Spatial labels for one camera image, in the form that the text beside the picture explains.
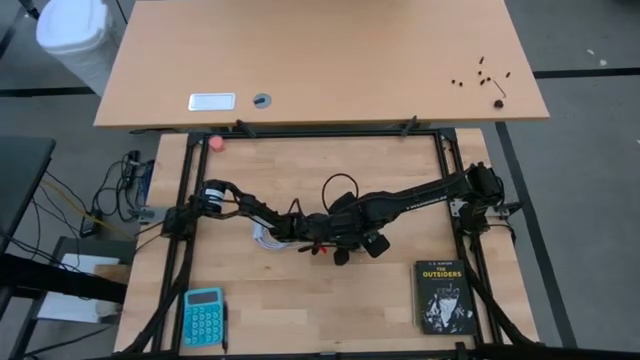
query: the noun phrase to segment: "blue calculator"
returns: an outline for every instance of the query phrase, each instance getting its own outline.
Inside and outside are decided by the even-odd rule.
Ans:
[[[221,288],[189,290],[184,294],[182,338],[185,346],[218,345],[224,335]]]

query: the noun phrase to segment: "book cover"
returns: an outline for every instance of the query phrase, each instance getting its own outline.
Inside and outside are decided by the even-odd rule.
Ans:
[[[462,260],[415,264],[419,324],[428,335],[474,335],[476,316]]]

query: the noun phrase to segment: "white trash can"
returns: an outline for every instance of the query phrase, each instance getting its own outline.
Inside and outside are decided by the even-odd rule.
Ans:
[[[102,97],[118,53],[112,23],[102,0],[51,0],[38,20],[36,39]]]

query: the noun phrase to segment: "wooden desk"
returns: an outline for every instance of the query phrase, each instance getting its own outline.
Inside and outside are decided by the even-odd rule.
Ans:
[[[488,163],[480,130],[457,132],[465,166]],[[162,137],[149,197],[153,206],[175,203],[186,138]],[[205,178],[232,181],[278,211],[298,197],[303,210],[312,213],[322,211],[320,189],[337,172],[352,175],[361,194],[440,178],[433,139],[422,136],[228,140],[224,152],[210,154]],[[351,186],[336,179],[328,186],[328,201]],[[247,219],[203,218],[190,288],[224,287],[231,354],[452,349],[456,341],[472,346],[470,336],[424,336],[412,324],[410,266],[416,260],[456,258],[446,204],[403,214],[383,232],[392,245],[381,257],[354,254],[349,264],[336,267],[330,255],[263,250],[251,239]],[[145,233],[140,243],[156,234],[155,229]],[[509,232],[494,227],[482,235],[482,243],[496,300],[525,335],[536,339]],[[134,339],[155,309],[167,244],[156,240],[135,258],[116,350]]]
[[[492,82],[481,86],[486,77]],[[493,106],[502,98],[495,81],[507,95],[501,110]],[[235,109],[191,112],[193,93],[235,93]],[[259,93],[272,97],[269,107],[254,106]],[[344,124],[414,115],[549,117],[503,0],[137,1],[95,125]]]

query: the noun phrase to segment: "calculator display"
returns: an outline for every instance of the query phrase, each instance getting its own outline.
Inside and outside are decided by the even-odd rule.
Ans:
[[[203,303],[209,303],[209,302],[216,302],[218,301],[218,292],[212,291],[212,292],[206,292],[206,293],[191,294],[189,295],[188,300],[189,300],[189,304],[203,304]]]

